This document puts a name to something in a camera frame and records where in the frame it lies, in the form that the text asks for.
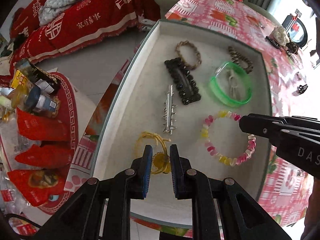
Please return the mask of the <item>right hand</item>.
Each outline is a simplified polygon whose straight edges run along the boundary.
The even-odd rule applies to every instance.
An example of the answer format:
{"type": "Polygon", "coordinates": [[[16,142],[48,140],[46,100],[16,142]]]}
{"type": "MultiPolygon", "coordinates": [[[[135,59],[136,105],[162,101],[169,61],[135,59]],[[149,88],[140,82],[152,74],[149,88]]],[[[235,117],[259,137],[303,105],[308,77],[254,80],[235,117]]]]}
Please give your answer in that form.
{"type": "Polygon", "coordinates": [[[316,226],[319,221],[319,184],[315,181],[313,184],[312,194],[309,198],[309,205],[304,220],[304,231],[300,239],[304,239],[307,234],[316,226]]]}

